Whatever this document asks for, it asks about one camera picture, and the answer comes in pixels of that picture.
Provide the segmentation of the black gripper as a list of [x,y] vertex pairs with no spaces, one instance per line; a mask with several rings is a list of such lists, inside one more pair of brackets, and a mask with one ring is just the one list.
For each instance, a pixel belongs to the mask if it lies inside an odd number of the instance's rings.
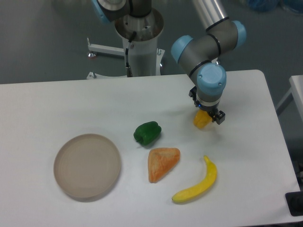
[[220,125],[225,120],[225,113],[223,111],[218,110],[218,104],[220,100],[214,101],[214,102],[205,102],[202,99],[200,99],[197,95],[197,87],[193,87],[188,94],[193,102],[195,107],[199,108],[202,111],[205,111],[208,113],[208,115],[211,117],[212,122],[217,123]]

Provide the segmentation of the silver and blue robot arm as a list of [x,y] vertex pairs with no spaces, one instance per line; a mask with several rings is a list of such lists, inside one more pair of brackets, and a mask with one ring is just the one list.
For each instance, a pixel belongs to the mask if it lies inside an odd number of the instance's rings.
[[[225,113],[218,105],[226,86],[225,69],[214,63],[220,55],[232,51],[246,41],[246,29],[227,16],[219,0],[195,0],[206,35],[194,39],[185,35],[171,47],[171,55],[194,87],[189,96],[213,122],[221,124]],[[104,23],[114,23],[123,40],[122,55],[128,77],[152,76],[159,67],[157,40],[164,20],[150,0],[94,0],[92,6]]]

